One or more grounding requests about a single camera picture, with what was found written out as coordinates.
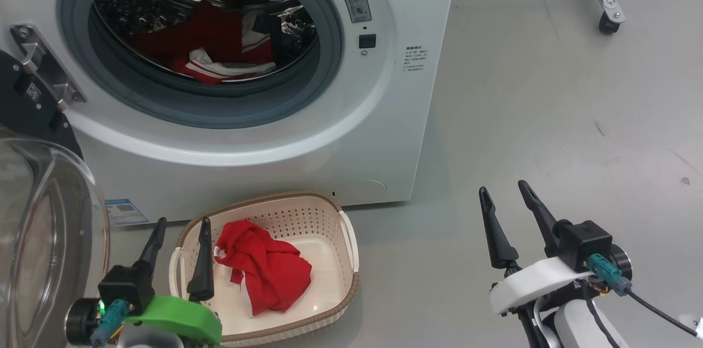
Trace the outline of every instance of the cable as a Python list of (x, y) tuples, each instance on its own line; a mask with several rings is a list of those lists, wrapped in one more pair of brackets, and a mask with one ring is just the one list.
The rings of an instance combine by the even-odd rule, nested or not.
[(591, 300), (590, 295), (588, 295), (587, 281), (581, 280), (581, 281), (579, 281), (578, 285), (581, 286), (581, 291), (583, 293), (583, 300), (585, 300), (585, 305), (588, 306), (588, 311), (590, 311), (590, 314), (593, 315), (593, 319), (595, 320), (595, 324), (598, 325), (598, 328), (605, 335), (605, 338), (608, 339), (608, 343), (610, 343), (610, 345), (612, 345), (613, 348), (620, 348), (618, 343), (615, 342), (615, 339), (613, 338), (613, 336), (610, 335), (610, 332), (607, 330), (607, 328), (605, 328), (603, 321), (600, 320), (600, 316), (598, 316), (598, 311), (595, 310), (595, 306), (593, 305), (593, 300)]
[(110, 340), (113, 340), (114, 338), (118, 337), (118, 335), (119, 335), (120, 332), (122, 331), (122, 328), (123, 328), (123, 327), (125, 327), (124, 324), (120, 325), (120, 328), (117, 329), (117, 330), (115, 330), (115, 332), (113, 333), (113, 335), (110, 337)]
[(637, 302), (640, 303), (641, 305), (645, 306), (645, 308), (647, 308), (647, 310), (650, 310), (650, 311), (652, 311), (653, 313), (655, 313), (656, 315), (661, 316), (661, 318), (666, 319), (668, 322), (670, 322), (671, 324), (673, 324), (673, 325), (676, 326), (677, 328), (680, 328), (681, 330), (685, 331), (686, 333), (688, 333), (688, 334), (690, 334), (690, 335), (692, 335), (692, 336), (694, 336), (694, 337), (698, 337), (698, 333), (696, 333), (695, 330), (693, 330), (692, 328), (688, 328), (688, 327), (687, 327), (686, 325), (684, 325), (683, 323), (681, 323), (681, 322), (679, 322), (679, 321), (676, 321), (676, 319), (671, 318), (669, 315), (666, 315), (665, 313), (661, 312), (657, 307), (651, 305), (651, 304), (648, 303), (647, 301), (645, 301), (645, 300), (643, 300), (642, 298), (640, 298), (640, 296), (638, 296), (638, 295), (636, 295), (635, 293), (633, 293), (630, 288), (626, 288), (626, 289), (625, 289), (625, 293), (627, 293), (628, 295), (630, 295), (631, 298), (635, 299), (635, 301), (637, 301)]
[(591, 288), (591, 289), (593, 289), (593, 290), (597, 290), (598, 293), (601, 293), (602, 295), (607, 295), (607, 293), (608, 293), (608, 288), (607, 288), (607, 287), (605, 287), (605, 289), (603, 289), (603, 288), (601, 288), (601, 287), (598, 286), (598, 285), (594, 285), (594, 284), (593, 284), (592, 282), (590, 282), (589, 280), (587, 280), (587, 283), (588, 283), (588, 287), (589, 287), (589, 288)]

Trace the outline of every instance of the laundry basket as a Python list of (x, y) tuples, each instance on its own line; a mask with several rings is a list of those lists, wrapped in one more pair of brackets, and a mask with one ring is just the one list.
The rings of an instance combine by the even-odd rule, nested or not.
[(215, 295), (203, 303), (220, 318), (222, 345), (249, 346), (295, 337), (329, 325), (346, 311), (359, 284), (359, 251), (349, 218), (334, 200), (317, 193), (287, 193), (239, 203), (191, 221), (171, 256), (171, 295), (188, 300), (185, 285), (198, 259), (201, 220), (208, 217), (213, 247), (224, 225), (250, 220), (276, 240), (294, 245), (312, 265), (307, 291), (286, 313), (246, 310), (231, 268), (213, 261)]

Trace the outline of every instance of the brown basket rim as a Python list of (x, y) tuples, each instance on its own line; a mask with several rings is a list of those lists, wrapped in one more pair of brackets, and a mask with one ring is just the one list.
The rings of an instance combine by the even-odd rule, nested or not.
[[(186, 240), (186, 236), (188, 233), (191, 232), (191, 230), (198, 224), (200, 223), (203, 218), (206, 217), (211, 217), (214, 215), (221, 214), (224, 211), (231, 211), (235, 210), (236, 208), (242, 208), (244, 206), (249, 206), (249, 205), (254, 205), (258, 203), (264, 203), (266, 201), (271, 201), (271, 200), (285, 200), (288, 198), (300, 198), (300, 197), (315, 197), (319, 198), (321, 200), (326, 201), (330, 205), (334, 207), (337, 212), (342, 211), (342, 207), (337, 203), (334, 199), (330, 198), (329, 196), (326, 196), (321, 193), (315, 193), (315, 192), (309, 192), (309, 191), (296, 191), (296, 192), (288, 192), (288, 193), (278, 193), (274, 195), (266, 195), (258, 198), (253, 198), (251, 200), (246, 200), (242, 201), (239, 203), (235, 203), (233, 205), (229, 206), (223, 206), (222, 208), (218, 208), (217, 210), (214, 211), (209, 211), (203, 215), (198, 216), (197, 218), (194, 218), (193, 220), (189, 221), (188, 224), (186, 225), (186, 228), (183, 229), (183, 232), (178, 238), (178, 241), (176, 241), (176, 246), (178, 248), (183, 247), (183, 242)], [(356, 293), (356, 289), (359, 287), (359, 271), (354, 272), (351, 276), (351, 287), (349, 287), (349, 291), (347, 292), (347, 295), (344, 297), (344, 300), (342, 300), (341, 303), (339, 303), (337, 306), (332, 308), (331, 310), (327, 310), (323, 313), (318, 313), (318, 315), (313, 315), (309, 316), (308, 318), (302, 319), (297, 322), (293, 323), (288, 323), (286, 325), (282, 326), (277, 326), (276, 328), (268, 328), (264, 330), (259, 330), (255, 332), (249, 332), (249, 333), (239, 333), (235, 335), (223, 335), (222, 336), (222, 343), (231, 343), (232, 341), (242, 341), (242, 340), (252, 340), (255, 338), (263, 338), (263, 337), (268, 337), (270, 335), (276, 335), (279, 333), (285, 333), (289, 332), (291, 330), (297, 329), (297, 328), (302, 328), (304, 326), (311, 325), (312, 323), (317, 323), (319, 321), (323, 321), (326, 318), (330, 318), (331, 316), (336, 315), (337, 313), (343, 311), (347, 306), (349, 305), (349, 302), (352, 300), (354, 297), (354, 294)]]

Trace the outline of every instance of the caster wheel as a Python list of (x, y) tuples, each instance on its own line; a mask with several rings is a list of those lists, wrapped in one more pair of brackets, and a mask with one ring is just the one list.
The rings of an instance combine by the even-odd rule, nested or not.
[(602, 33), (606, 33), (607, 35), (612, 35), (613, 33), (616, 33), (617, 30), (620, 30), (620, 23), (610, 21), (608, 15), (603, 12), (603, 15), (600, 16), (600, 24), (598, 25), (598, 30), (600, 30), (600, 32)]

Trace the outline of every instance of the washing machine door opening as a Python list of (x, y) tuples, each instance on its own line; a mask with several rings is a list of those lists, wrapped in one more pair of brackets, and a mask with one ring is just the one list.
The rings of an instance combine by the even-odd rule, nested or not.
[(59, 0), (58, 10), (98, 86), (179, 125), (280, 120), (323, 93), (342, 58), (331, 0)]

